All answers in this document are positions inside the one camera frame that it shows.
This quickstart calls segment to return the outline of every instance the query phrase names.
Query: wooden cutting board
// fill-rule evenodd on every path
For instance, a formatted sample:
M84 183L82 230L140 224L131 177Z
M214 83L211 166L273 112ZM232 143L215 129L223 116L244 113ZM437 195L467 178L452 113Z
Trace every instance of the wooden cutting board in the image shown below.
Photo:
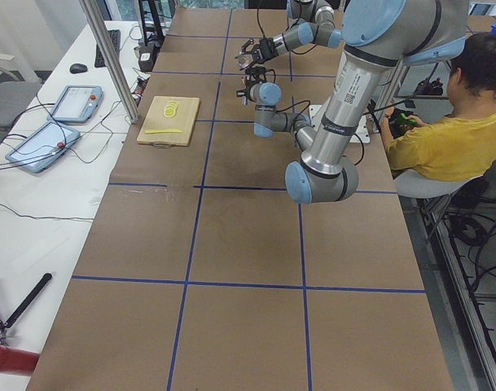
M200 99L181 96L156 96L151 102L139 144L187 147L199 111Z

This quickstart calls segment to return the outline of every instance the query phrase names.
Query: computer mouse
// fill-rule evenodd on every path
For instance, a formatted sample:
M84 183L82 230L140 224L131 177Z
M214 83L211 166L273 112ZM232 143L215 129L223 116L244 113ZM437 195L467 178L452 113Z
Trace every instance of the computer mouse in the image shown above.
M88 67L84 64L72 64L70 66L70 73L83 73L88 71Z

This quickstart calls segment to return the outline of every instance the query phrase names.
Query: man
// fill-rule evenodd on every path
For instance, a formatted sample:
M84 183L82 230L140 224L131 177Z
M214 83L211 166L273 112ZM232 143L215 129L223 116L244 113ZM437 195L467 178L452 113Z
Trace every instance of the man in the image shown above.
M462 181L481 176L496 160L496 35L470 36L451 60L447 95L454 111L433 124L417 116L414 129L394 139L389 109L381 138L391 170L414 169L426 178Z

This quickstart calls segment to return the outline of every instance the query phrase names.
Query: keyboard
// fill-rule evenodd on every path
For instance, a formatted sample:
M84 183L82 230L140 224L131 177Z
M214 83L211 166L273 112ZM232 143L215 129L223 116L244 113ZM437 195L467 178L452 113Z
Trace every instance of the keyboard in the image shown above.
M121 44L121 31L120 30L108 30L108 35L110 36L110 41L112 41L112 45L114 46L114 50L119 57L119 49ZM94 66L96 68L105 67L103 53L101 53L101 49L99 49L99 45L95 46L95 62Z

